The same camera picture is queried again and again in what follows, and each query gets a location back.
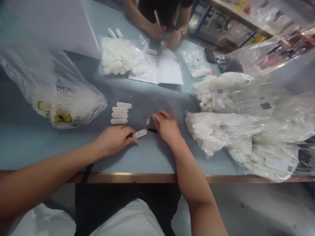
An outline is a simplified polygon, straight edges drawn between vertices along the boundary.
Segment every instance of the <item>qr code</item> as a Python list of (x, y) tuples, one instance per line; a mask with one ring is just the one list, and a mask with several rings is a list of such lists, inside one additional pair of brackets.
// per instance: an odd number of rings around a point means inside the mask
[(263, 110), (271, 109), (270, 103), (262, 103), (260, 104), (260, 106), (262, 107)]

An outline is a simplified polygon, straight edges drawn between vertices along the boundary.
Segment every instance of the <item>person's left hand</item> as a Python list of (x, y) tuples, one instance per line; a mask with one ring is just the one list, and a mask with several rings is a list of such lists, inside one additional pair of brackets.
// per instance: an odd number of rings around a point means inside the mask
[(180, 30), (174, 30), (168, 39), (165, 41), (165, 46), (171, 49), (175, 49), (181, 40), (181, 31)]
[(98, 152), (98, 160), (116, 154), (131, 143), (138, 143), (138, 139), (131, 137), (135, 130), (127, 125), (107, 127), (92, 143)]

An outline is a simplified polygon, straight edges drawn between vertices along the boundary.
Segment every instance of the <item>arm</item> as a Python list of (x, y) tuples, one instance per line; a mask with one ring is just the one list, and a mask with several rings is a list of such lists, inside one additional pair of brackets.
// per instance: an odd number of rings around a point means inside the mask
[(181, 193), (187, 201), (192, 235), (227, 235), (209, 184), (169, 111), (152, 114), (161, 137), (171, 147)]
[(172, 49), (176, 48), (178, 43), (181, 40), (182, 31), (184, 31), (185, 35), (187, 34), (189, 21), (190, 21), (190, 12), (191, 12), (191, 6), (180, 9), (178, 29), (173, 31), (170, 34), (170, 37), (165, 41), (165, 44), (167, 47), (172, 48)]
[(128, 126), (106, 128), (92, 143), (47, 158), (0, 179), (0, 221), (23, 214), (47, 199), (83, 167), (113, 155), (136, 138)]
[(149, 22), (136, 7), (135, 0), (124, 0), (124, 8), (127, 17), (135, 26), (145, 31), (154, 40), (163, 38), (163, 31), (166, 30), (166, 26)]

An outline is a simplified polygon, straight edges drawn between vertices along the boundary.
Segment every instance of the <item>person's right hand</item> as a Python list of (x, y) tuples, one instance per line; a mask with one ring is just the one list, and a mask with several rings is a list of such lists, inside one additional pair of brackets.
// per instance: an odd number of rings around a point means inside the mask
[(153, 40), (162, 40), (163, 39), (163, 32), (166, 31), (166, 26), (160, 26), (157, 22), (151, 24), (148, 29), (148, 34)]
[(182, 139), (177, 120), (170, 111), (159, 111), (152, 114), (152, 117), (158, 133), (168, 145), (172, 146)]

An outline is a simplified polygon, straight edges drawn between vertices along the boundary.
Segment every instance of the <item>black shirt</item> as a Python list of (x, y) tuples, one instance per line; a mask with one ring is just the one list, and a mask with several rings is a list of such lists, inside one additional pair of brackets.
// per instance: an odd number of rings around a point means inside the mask
[(154, 15), (156, 10), (161, 26), (169, 27), (178, 4), (180, 3), (182, 8), (187, 8), (193, 2), (194, 0), (139, 0), (138, 9), (151, 23), (156, 22)]

